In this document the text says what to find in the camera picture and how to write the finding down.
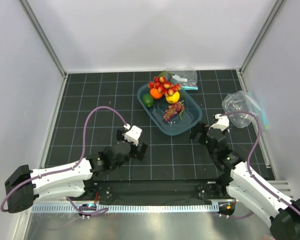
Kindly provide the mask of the clear zip top bag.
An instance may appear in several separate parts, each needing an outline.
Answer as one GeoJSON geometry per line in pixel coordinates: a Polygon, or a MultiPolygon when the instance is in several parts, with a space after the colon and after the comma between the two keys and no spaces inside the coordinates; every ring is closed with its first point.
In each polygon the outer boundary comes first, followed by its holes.
{"type": "Polygon", "coordinates": [[[239,90],[233,94],[228,94],[222,101],[221,106],[225,113],[236,112],[235,114],[228,116],[228,118],[237,128],[242,129],[251,123],[257,123],[255,118],[251,115],[247,113],[239,113],[249,112],[258,118],[262,129],[269,129],[266,115],[262,107],[250,92],[239,90]]]}

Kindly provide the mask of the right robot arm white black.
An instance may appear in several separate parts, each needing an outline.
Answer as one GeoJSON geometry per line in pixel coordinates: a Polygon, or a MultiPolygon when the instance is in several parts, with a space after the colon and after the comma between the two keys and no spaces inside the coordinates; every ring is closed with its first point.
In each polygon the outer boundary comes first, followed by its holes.
{"type": "Polygon", "coordinates": [[[293,200],[273,187],[247,160],[230,149],[226,126],[198,122],[190,138],[204,145],[217,169],[215,192],[243,203],[269,227],[276,240],[300,240],[300,198],[293,200]]]}

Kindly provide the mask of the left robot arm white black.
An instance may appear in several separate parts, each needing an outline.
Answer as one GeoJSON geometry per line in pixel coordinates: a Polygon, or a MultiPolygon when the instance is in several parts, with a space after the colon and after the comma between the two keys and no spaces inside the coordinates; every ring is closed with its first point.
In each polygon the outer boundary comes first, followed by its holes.
{"type": "Polygon", "coordinates": [[[54,198],[91,200],[96,195],[91,181],[118,170],[131,158],[143,160],[148,144],[139,144],[142,132],[135,125],[129,130],[118,130],[116,144],[76,162],[33,170],[27,164],[19,166],[4,183],[6,196],[1,211],[19,213],[34,203],[54,198]]]}

